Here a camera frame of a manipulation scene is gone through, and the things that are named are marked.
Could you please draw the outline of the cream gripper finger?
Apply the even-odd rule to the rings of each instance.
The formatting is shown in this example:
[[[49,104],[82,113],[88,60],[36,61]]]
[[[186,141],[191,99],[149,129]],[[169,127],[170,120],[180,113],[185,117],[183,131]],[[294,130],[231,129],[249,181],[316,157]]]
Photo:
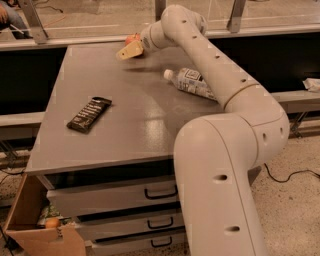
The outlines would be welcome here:
[[[132,41],[116,53],[119,60],[126,60],[142,55],[144,49],[140,41]]]

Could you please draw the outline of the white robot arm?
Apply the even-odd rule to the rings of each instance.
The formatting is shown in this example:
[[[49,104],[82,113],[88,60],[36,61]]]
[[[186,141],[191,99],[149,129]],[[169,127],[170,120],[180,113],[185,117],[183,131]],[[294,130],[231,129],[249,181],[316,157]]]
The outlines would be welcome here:
[[[170,5],[139,42],[117,54],[131,58],[179,46],[223,111],[179,131],[175,177],[191,256],[268,256],[248,172],[286,145],[289,121],[274,97],[204,35],[204,17]]]

